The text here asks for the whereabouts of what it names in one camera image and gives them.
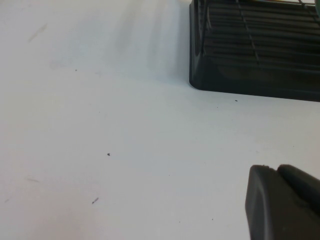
black plastic object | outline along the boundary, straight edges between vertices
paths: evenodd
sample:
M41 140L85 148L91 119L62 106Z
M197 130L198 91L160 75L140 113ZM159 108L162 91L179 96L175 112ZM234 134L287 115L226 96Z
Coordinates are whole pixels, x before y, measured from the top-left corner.
M190 84L320 101L320 19L302 0L193 0Z
M290 165L250 169L245 210L251 240L319 240L320 181Z

dark speck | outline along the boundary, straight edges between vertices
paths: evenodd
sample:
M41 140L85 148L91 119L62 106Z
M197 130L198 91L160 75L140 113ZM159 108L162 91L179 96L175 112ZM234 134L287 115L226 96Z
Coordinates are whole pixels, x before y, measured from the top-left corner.
M96 201L98 201L99 200L99 198L97 197L93 202L92 202L92 204L94 204Z

dust particle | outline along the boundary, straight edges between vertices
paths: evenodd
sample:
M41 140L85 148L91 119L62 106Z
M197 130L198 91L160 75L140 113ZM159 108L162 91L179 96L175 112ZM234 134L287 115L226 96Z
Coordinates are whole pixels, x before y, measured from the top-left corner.
M97 197L93 202L92 202L92 204L94 204L96 201L98 201L99 200L99 198Z
M29 182L34 182L34 183L40 183L39 180L33 179L33 178L26 178L25 180L27 180L27 181L29 181Z

white surface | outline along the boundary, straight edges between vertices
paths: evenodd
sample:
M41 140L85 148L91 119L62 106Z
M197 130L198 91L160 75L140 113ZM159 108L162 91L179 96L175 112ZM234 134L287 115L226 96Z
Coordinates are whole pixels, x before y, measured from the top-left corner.
M189 86L189 2L0 3L0 239L248 240L251 165L320 178L320 103Z

